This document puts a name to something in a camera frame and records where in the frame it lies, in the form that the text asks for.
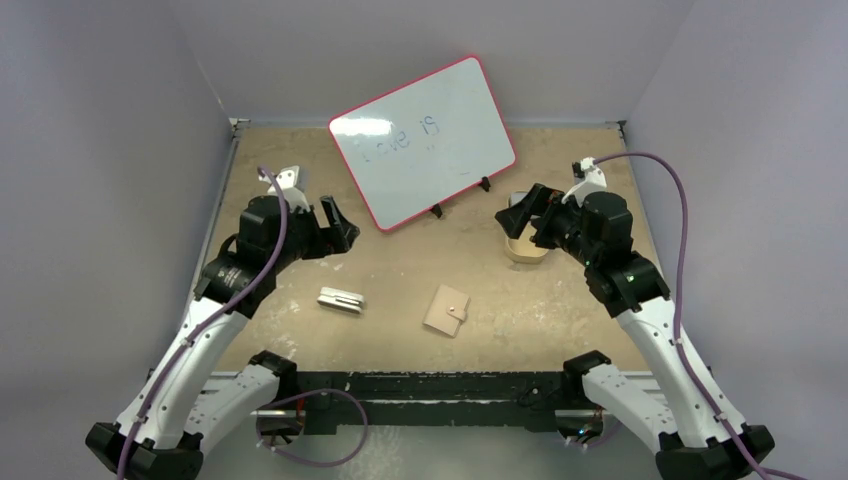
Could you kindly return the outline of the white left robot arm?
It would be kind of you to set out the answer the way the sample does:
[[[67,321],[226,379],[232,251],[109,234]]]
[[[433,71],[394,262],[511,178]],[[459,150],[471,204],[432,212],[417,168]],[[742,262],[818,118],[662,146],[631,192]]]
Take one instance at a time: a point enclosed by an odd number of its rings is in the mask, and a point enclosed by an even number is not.
[[[113,422],[98,422],[85,443],[119,479],[194,479],[211,449],[259,407],[303,407],[297,366],[264,350],[225,387],[199,398],[230,343],[297,260],[348,252],[359,229],[335,200],[290,208],[275,195],[251,199],[239,228],[201,271],[176,338],[146,384]]]

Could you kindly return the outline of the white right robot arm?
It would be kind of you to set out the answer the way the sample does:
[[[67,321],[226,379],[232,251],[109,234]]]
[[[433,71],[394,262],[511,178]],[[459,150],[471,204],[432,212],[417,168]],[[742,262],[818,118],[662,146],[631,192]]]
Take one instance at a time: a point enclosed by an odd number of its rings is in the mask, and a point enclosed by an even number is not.
[[[561,249],[583,265],[590,293],[637,346],[664,397],[657,401],[592,351],[563,365],[569,404],[592,402],[611,413],[650,449],[664,479],[740,479],[771,453],[768,428],[748,423],[732,405],[675,322],[662,275],[633,248],[625,199],[593,192],[578,201],[535,184],[495,219],[511,239],[532,225],[536,246]]]

